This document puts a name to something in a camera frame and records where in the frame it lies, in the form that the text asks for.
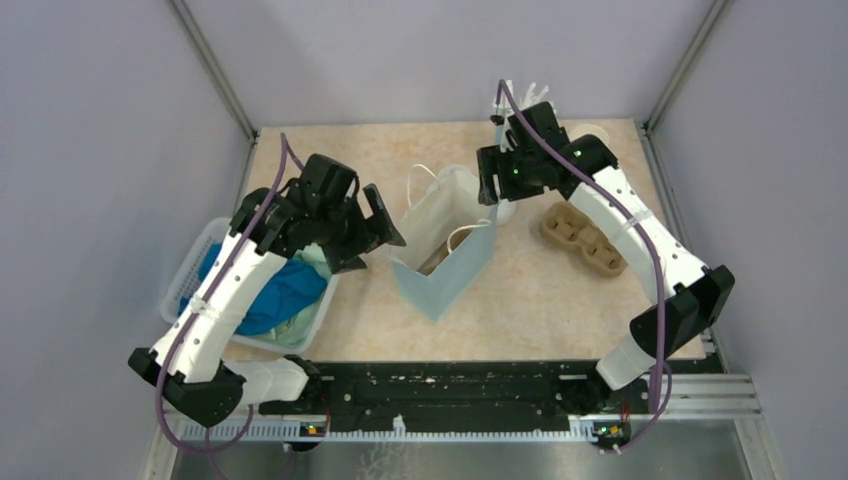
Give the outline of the single brown cup carrier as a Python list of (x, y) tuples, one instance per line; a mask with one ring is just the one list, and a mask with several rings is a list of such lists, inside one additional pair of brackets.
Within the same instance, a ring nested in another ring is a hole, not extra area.
[(470, 228), (456, 229), (451, 232), (446, 240), (417, 268), (417, 272), (425, 276), (432, 274), (436, 268), (468, 237), (470, 233)]

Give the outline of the stack of white cup lids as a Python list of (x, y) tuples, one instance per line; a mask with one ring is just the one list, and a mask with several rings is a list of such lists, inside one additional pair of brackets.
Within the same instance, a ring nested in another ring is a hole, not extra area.
[(510, 222), (516, 211), (516, 204), (509, 200), (501, 200), (497, 206), (496, 225), (504, 226)]

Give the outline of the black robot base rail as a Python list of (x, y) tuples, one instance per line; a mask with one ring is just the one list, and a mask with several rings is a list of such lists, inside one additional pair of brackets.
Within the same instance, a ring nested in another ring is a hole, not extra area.
[(317, 415), (333, 433), (530, 433), (569, 429), (577, 418), (646, 414), (648, 386), (610, 390), (589, 360), (314, 362), (300, 398), (269, 401), (264, 417)]

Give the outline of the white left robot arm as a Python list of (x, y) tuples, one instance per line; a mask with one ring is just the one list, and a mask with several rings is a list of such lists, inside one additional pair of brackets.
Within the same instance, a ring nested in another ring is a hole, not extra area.
[(213, 427), (234, 411), (285, 402), (297, 413), (319, 404), (315, 368), (296, 355), (226, 364), (222, 355), (260, 291), (296, 253), (322, 250), (331, 273), (365, 268), (362, 257), (405, 240), (375, 184), (350, 167), (313, 154), (296, 178), (247, 194), (229, 223), (210, 272), (171, 329), (135, 349), (129, 367), (155, 388), (159, 418), (172, 406)]

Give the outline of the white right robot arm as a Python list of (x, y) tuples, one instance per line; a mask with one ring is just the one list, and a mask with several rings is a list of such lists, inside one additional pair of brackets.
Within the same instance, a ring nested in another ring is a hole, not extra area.
[(480, 204), (558, 192), (606, 236), (651, 303), (586, 385), (589, 404), (612, 412), (628, 384), (715, 323), (735, 278), (689, 252), (639, 198), (605, 143), (593, 134), (570, 138), (550, 103), (518, 114), (497, 107), (490, 119), (501, 141), (477, 151)]

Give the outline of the light blue paper bag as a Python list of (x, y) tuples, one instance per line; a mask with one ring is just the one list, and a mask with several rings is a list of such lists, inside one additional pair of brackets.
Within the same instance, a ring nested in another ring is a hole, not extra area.
[(493, 259), (498, 208), (480, 204), (478, 193), (478, 176), (462, 165), (434, 172), (415, 164), (407, 175), (407, 209), (397, 225), (405, 244), (389, 258), (400, 295), (433, 322)]

